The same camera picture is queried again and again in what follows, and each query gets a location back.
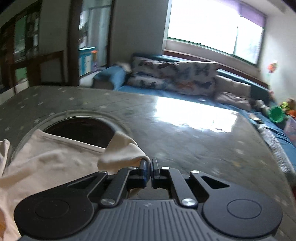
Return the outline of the cream white garment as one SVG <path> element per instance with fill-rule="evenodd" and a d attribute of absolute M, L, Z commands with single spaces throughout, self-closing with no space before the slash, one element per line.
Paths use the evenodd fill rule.
<path fill-rule="evenodd" d="M 116 174 L 139 167 L 149 157 L 128 135 L 116 132 L 107 147 L 97 147 L 36 130 L 8 168 L 10 142 L 1 141 L 1 240 L 18 240 L 13 212 L 17 204 L 35 193 L 97 171 Z"/>

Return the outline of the large butterfly print pillow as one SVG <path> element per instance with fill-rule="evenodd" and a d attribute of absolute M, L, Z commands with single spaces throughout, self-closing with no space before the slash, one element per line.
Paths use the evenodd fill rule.
<path fill-rule="evenodd" d="M 217 63 L 199 61 L 175 62 L 174 90 L 186 95 L 212 96 L 215 89 Z"/>

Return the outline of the long butterfly print pillow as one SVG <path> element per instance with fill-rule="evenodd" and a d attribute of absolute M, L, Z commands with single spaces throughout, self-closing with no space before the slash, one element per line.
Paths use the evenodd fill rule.
<path fill-rule="evenodd" d="M 133 57 L 131 69 L 127 85 L 174 91 L 180 65 L 144 57 Z"/>

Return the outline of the grey plain pillow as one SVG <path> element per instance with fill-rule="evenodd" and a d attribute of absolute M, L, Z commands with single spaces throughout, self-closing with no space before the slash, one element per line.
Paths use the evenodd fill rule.
<path fill-rule="evenodd" d="M 220 75 L 217 75 L 215 80 L 215 101 L 251 111 L 251 86 L 249 84 L 237 82 Z"/>

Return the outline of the grey quilted blanket on sofa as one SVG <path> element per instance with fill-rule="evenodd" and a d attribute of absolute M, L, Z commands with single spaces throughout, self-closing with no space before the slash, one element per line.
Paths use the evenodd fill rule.
<path fill-rule="evenodd" d="M 295 184 L 295 169 L 275 135 L 265 124 L 258 124 L 257 131 L 270 148 L 275 160 L 291 186 Z"/>

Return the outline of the grey stuffed toy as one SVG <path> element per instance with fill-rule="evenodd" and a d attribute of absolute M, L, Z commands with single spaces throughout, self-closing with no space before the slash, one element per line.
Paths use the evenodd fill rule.
<path fill-rule="evenodd" d="M 270 113 L 270 107 L 266 106 L 264 101 L 259 99 L 254 102 L 253 108 L 265 115 L 268 115 Z"/>

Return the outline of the green plastic bucket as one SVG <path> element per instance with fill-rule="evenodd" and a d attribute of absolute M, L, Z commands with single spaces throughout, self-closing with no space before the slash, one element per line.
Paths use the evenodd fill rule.
<path fill-rule="evenodd" d="M 286 115 L 281 107 L 274 106 L 270 109 L 269 119 L 274 123 L 282 123 L 286 119 Z"/>

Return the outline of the blue children's table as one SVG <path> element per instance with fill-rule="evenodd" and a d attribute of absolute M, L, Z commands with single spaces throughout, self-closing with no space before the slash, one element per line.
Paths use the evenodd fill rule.
<path fill-rule="evenodd" d="M 92 52 L 95 50 L 96 47 L 86 47 L 78 50 L 79 76 L 92 71 Z"/>

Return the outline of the clear plastic storage box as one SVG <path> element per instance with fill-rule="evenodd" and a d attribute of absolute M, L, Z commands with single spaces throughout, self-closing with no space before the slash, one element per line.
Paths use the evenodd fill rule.
<path fill-rule="evenodd" d="M 295 142 L 296 137 L 296 121 L 295 118 L 289 117 L 285 124 L 284 133 L 289 137 L 291 142 Z"/>

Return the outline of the dark wooden chair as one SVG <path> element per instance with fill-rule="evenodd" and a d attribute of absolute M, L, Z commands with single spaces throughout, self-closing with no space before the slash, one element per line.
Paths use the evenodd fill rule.
<path fill-rule="evenodd" d="M 66 84 L 63 51 L 39 55 L 9 65 L 9 80 L 13 88 L 17 85 L 16 70 L 21 68 L 26 68 L 30 86 Z"/>

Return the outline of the stuffed plush toy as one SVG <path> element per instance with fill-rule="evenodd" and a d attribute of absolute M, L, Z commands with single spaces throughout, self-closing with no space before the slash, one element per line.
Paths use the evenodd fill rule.
<path fill-rule="evenodd" d="M 293 118 L 296 117 L 296 102 L 293 98 L 288 98 L 286 101 L 283 101 L 280 104 L 280 108 L 282 111 L 289 116 L 292 116 Z"/>

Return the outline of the colourful pinwheel flower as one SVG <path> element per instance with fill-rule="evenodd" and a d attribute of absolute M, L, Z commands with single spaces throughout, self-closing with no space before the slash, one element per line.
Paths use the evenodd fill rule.
<path fill-rule="evenodd" d="M 277 70 L 278 62 L 273 62 L 268 66 L 268 80 L 270 81 L 271 75 Z"/>

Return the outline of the dark wooden doorway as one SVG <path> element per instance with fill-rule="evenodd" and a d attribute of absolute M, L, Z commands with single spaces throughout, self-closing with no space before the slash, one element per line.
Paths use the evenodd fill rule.
<path fill-rule="evenodd" d="M 88 75 L 109 66 L 110 39 L 115 1 L 70 1 L 67 35 L 67 84 L 78 86 Z M 96 47 L 92 71 L 79 76 L 78 50 Z"/>

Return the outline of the green framed window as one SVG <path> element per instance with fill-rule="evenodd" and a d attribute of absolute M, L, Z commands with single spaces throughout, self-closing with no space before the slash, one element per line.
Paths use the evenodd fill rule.
<path fill-rule="evenodd" d="M 266 16 L 243 1 L 172 1 L 168 38 L 256 65 Z"/>

